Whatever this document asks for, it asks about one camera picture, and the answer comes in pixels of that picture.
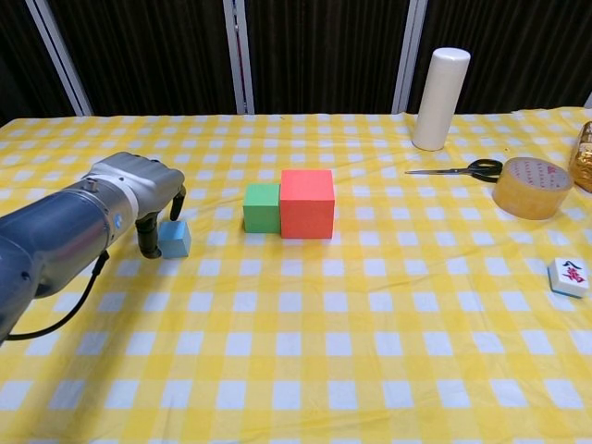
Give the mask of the left black-fingered silver robot hand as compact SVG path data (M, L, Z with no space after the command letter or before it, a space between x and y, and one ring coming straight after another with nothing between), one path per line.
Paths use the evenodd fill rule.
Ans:
M87 176L108 181L124 192L132 207L142 255L160 257L157 217L170 206L169 218L179 218L186 196L183 173L157 159L120 152L95 163Z

